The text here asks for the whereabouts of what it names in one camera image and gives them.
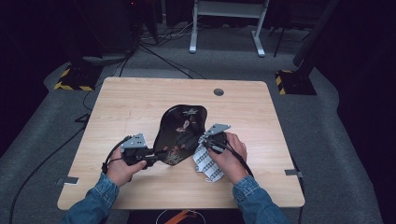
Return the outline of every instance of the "gray carpet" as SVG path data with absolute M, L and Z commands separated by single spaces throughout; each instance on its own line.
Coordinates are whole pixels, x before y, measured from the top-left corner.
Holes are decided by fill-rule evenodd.
M 251 29 L 254 27 L 204 30 L 198 34 L 195 54 L 189 54 L 189 36 L 150 49 L 183 65 L 180 68 L 193 78 L 267 83 L 290 153 L 304 173 L 303 223 L 382 223 L 373 186 L 337 117 L 338 95 L 334 86 L 314 70 L 310 78 L 317 96 L 280 95 L 275 71 L 297 69 L 292 59 L 301 43 L 282 42 L 274 58 L 277 34 L 268 37 L 269 31 L 263 30 L 261 40 L 267 55 L 259 58 L 249 33 Z M 287 31 L 285 38 L 301 39 L 305 35 L 305 32 Z M 82 124 L 75 123 L 75 119 L 90 113 L 86 106 L 94 106 L 100 86 L 88 96 L 86 91 L 53 89 L 66 66 L 67 63 L 61 65 L 43 80 L 49 94 L 0 159 L 0 223 L 8 222 L 12 201 L 23 181 L 78 132 Z M 105 77 L 119 76 L 120 67 L 117 70 L 116 67 L 105 67 L 98 84 Z M 125 65 L 121 76 L 188 78 L 142 49 Z M 62 186 L 56 182 L 68 174 L 82 135 L 83 132 L 78 133 L 27 182 L 16 202 L 13 223 L 57 223 L 63 217 L 65 211 L 57 207 Z M 299 209 L 282 210 L 291 223 L 297 223 Z M 128 211 L 114 210 L 107 223 L 125 223 L 127 218 Z

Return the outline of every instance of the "wooden table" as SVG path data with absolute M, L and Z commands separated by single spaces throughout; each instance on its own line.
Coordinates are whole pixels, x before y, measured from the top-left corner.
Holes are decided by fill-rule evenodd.
M 217 96 L 214 89 L 222 89 Z M 113 148 L 126 135 L 142 133 L 152 147 L 163 113 L 173 105 L 202 105 L 206 129 L 214 123 L 231 124 L 247 146 L 247 164 L 259 184 L 280 207 L 300 207 L 304 196 L 293 169 L 279 121 L 264 82 L 172 78 L 108 77 L 99 93 L 69 176 L 58 201 L 68 209 L 85 197 Z M 192 157 L 176 166 L 161 161 L 134 175 L 120 190 L 116 209 L 235 208 L 232 184 L 226 177 L 205 182 L 195 172 Z

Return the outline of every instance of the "denim jacket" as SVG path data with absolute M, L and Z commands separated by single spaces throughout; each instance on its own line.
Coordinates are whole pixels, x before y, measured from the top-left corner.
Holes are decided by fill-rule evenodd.
M 87 192 L 85 199 L 69 209 L 62 223 L 100 223 L 108 216 L 119 192 L 117 186 L 101 173 L 95 187 Z M 251 176 L 243 178 L 233 186 L 233 197 L 247 224 L 289 223 L 267 191 L 260 188 Z

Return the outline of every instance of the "person's right hand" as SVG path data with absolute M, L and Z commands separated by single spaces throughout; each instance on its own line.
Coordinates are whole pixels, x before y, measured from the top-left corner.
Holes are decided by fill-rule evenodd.
M 234 133 L 226 133 L 227 140 L 233 150 L 242 156 L 244 161 L 247 161 L 248 153 L 247 147 L 242 143 L 238 136 Z M 231 151 L 224 149 L 221 154 L 217 154 L 211 148 L 208 149 L 209 156 L 218 165 L 220 170 L 228 176 L 233 184 L 248 175 L 246 169 L 241 162 L 231 153 Z
M 147 164 L 140 161 L 135 165 L 129 166 L 121 159 L 121 150 L 118 147 L 110 157 L 111 163 L 108 165 L 107 177 L 117 185 L 122 187 L 132 179 L 132 176 L 141 171 Z

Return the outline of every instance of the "white cloth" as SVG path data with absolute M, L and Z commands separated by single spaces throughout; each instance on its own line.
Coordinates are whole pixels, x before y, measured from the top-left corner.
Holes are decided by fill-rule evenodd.
M 197 164 L 195 170 L 204 173 L 207 176 L 206 181 L 216 182 L 224 176 L 218 165 L 209 157 L 209 152 L 204 145 L 198 146 L 192 158 Z

